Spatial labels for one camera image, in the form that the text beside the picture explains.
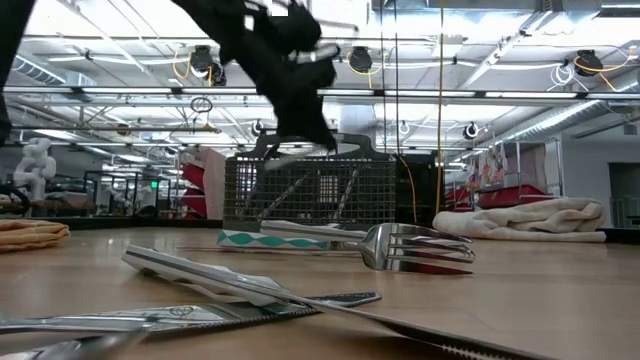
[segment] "cloth napkin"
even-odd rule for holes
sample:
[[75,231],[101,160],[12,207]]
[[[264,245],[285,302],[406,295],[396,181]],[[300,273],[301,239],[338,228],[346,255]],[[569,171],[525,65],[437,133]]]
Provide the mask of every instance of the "cloth napkin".
[[43,220],[0,220],[0,252],[56,246],[69,239],[69,227]]
[[559,198],[469,213],[441,212],[433,220],[436,230],[474,239],[604,242],[596,229],[605,221],[597,200]]

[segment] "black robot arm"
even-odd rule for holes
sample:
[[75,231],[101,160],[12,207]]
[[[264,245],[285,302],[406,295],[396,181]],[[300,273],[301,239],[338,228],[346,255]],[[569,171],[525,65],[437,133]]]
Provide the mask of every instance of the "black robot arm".
[[[271,17],[255,1],[173,0],[198,26],[220,45],[223,64],[235,60],[269,99],[278,117],[280,136],[298,136],[328,150],[336,142],[322,115],[318,88],[330,86],[336,77],[331,59],[297,64],[292,52],[313,51],[320,39],[320,24],[295,1],[287,4],[289,16]],[[254,29],[244,26],[254,18]]]

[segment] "wooden table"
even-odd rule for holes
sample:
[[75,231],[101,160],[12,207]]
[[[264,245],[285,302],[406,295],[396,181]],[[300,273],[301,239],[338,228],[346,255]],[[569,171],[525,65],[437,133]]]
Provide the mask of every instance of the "wooden table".
[[[375,272],[360,259],[181,251],[212,247],[207,229],[76,231],[66,245],[0,255],[0,309],[13,317],[207,302],[120,261],[128,243],[264,274],[300,295],[378,291],[366,311],[561,359],[637,359],[640,247],[478,242],[473,276]],[[20,343],[0,337],[0,352]],[[145,343],[127,359],[439,359],[428,346],[315,315]]]

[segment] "metal frame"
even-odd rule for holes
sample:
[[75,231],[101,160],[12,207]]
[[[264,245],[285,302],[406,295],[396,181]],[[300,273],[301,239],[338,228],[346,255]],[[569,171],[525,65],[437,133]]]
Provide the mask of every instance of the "metal frame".
[[[4,89],[11,71],[11,64],[18,52],[22,35],[27,27],[36,0],[0,1],[0,88]],[[4,97],[0,96],[0,146],[11,128]]]

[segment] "gray plastic basket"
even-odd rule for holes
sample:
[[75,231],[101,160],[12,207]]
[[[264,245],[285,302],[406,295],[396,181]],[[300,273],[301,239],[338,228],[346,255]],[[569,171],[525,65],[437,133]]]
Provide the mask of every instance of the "gray plastic basket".
[[[358,150],[308,157],[276,170],[264,169],[279,137],[262,135],[256,148],[226,161],[224,228],[258,231],[262,220],[306,225],[339,223],[348,229],[395,220],[396,162],[371,148],[368,137],[339,134]],[[300,141],[283,139],[284,142]]]

